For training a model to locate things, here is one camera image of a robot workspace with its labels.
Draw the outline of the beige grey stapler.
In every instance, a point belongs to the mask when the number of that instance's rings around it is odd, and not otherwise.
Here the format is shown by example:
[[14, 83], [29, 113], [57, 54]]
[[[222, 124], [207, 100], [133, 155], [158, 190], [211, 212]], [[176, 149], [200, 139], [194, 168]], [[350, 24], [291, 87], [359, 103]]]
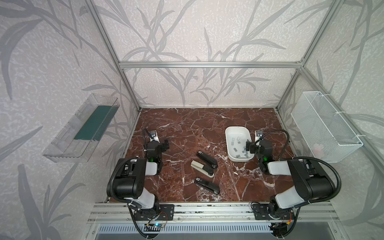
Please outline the beige grey stapler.
[[195, 170], [199, 171], [200, 173], [208, 176], [209, 178], [214, 177], [214, 169], [208, 165], [204, 165], [204, 164], [198, 163], [196, 161], [192, 161], [191, 167], [194, 168]]

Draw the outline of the black stapler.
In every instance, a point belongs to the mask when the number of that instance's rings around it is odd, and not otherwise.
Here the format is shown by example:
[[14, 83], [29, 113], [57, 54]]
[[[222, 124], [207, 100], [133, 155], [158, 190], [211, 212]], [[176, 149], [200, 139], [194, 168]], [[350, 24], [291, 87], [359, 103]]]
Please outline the black stapler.
[[201, 178], [195, 178], [194, 183], [216, 195], [220, 193], [220, 187], [213, 182], [209, 182]]
[[202, 151], [197, 152], [197, 156], [203, 160], [207, 165], [209, 165], [212, 169], [217, 169], [218, 168], [218, 162], [215, 158], [213, 158], [210, 155], [207, 155], [206, 153]]

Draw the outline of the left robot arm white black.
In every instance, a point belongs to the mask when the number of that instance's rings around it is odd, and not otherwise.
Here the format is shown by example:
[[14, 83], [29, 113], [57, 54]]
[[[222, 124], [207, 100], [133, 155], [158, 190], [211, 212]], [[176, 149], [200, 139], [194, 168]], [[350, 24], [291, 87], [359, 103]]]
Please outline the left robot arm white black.
[[144, 158], [119, 159], [107, 185], [107, 196], [137, 212], [159, 214], [159, 200], [145, 188], [145, 179], [161, 173], [162, 154], [169, 148], [168, 140], [154, 140], [146, 143]]

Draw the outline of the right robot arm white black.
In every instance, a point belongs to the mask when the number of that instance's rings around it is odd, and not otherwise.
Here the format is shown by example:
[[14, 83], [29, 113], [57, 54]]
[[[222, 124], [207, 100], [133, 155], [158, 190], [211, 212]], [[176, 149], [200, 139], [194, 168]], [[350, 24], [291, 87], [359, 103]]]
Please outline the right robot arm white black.
[[326, 202], [340, 192], [341, 177], [327, 162], [313, 157], [273, 159], [272, 144], [266, 140], [246, 142], [246, 151], [255, 154], [266, 175], [290, 176], [294, 186], [270, 198], [268, 204], [251, 203], [256, 220], [282, 220], [294, 216], [293, 209]]

